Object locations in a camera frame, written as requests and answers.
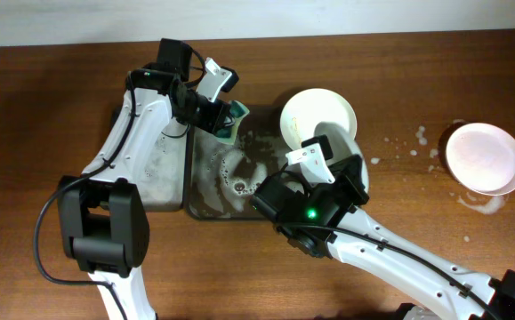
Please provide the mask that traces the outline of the pale blue plate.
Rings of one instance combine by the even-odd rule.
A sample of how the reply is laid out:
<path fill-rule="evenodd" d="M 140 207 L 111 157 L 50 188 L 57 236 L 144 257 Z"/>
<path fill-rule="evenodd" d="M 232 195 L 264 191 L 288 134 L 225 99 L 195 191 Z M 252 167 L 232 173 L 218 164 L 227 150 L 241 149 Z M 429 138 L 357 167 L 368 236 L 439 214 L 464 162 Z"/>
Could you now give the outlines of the pale blue plate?
<path fill-rule="evenodd" d="M 358 143 L 349 135 L 349 133 L 341 128 L 338 124 L 322 122 L 319 123 L 314 131 L 315 135 L 325 135 L 333 151 L 333 158 L 326 161 L 328 166 L 336 164 L 350 156 L 358 155 L 362 160 L 361 181 L 364 184 L 364 190 L 369 191 L 369 176 L 366 167 L 366 160 L 359 148 Z"/>

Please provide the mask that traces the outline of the cream white plate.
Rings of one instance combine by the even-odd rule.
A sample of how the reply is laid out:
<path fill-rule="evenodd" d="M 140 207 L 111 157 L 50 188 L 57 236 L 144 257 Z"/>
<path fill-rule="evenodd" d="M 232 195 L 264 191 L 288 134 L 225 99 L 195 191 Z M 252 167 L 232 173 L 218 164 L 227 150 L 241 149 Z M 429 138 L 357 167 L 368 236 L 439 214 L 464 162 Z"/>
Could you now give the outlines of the cream white plate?
<path fill-rule="evenodd" d="M 279 127 L 291 150 L 318 135 L 317 126 L 336 126 L 344 136 L 355 140 L 358 131 L 356 113 L 339 93 L 313 88 L 296 93 L 283 107 Z"/>

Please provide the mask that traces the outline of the pink plate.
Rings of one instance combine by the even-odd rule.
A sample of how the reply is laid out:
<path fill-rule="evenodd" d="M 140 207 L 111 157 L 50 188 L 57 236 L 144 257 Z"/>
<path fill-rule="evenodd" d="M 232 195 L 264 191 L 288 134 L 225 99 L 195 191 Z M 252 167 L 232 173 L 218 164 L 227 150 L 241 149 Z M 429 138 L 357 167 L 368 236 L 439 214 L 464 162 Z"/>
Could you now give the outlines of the pink plate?
<path fill-rule="evenodd" d="M 458 127 L 447 139 L 447 168 L 467 189 L 486 196 L 515 190 L 515 138 L 486 123 Z"/>

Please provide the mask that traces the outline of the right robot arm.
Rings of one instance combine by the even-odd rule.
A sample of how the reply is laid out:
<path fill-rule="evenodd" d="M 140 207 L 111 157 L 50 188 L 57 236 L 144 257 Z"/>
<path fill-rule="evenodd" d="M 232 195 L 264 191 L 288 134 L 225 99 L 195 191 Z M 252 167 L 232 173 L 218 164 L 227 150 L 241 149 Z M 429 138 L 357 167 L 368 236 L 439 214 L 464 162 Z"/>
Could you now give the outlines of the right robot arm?
<path fill-rule="evenodd" d="M 515 319 L 515 271 L 496 279 L 394 234 L 361 208 L 369 199 L 361 156 L 330 168 L 335 183 L 303 191 L 290 189 L 275 173 L 250 204 L 291 246 L 365 270 L 413 298 L 400 306 L 398 319 Z"/>

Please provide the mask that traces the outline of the green yellow sponge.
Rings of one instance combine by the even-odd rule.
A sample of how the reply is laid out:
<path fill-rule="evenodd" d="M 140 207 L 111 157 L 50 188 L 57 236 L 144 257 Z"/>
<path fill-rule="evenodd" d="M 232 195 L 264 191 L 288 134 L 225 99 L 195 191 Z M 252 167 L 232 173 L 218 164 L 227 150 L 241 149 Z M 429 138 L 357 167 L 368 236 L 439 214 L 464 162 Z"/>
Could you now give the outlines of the green yellow sponge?
<path fill-rule="evenodd" d="M 226 116 L 225 126 L 215 134 L 217 141 L 226 145 L 234 145 L 239 126 L 249 113 L 249 109 L 243 103 L 232 100 L 230 102 L 229 114 Z"/>

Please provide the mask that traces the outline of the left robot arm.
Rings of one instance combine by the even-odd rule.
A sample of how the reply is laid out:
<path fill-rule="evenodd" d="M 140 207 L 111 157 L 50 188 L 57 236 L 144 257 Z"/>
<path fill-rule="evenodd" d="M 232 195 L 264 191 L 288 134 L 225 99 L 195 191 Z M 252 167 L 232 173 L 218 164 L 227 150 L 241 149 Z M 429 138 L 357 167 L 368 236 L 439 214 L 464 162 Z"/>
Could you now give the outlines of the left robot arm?
<path fill-rule="evenodd" d="M 207 58 L 201 76 L 190 80 L 197 55 L 189 44 L 161 39 L 156 60 L 127 74 L 123 106 L 97 156 L 80 176 L 59 183 L 63 250 L 98 287 L 111 319 L 157 318 L 141 271 L 149 222 L 137 179 L 158 136 L 177 122 L 232 139 L 247 113 L 218 98 L 236 85 L 235 70 Z"/>

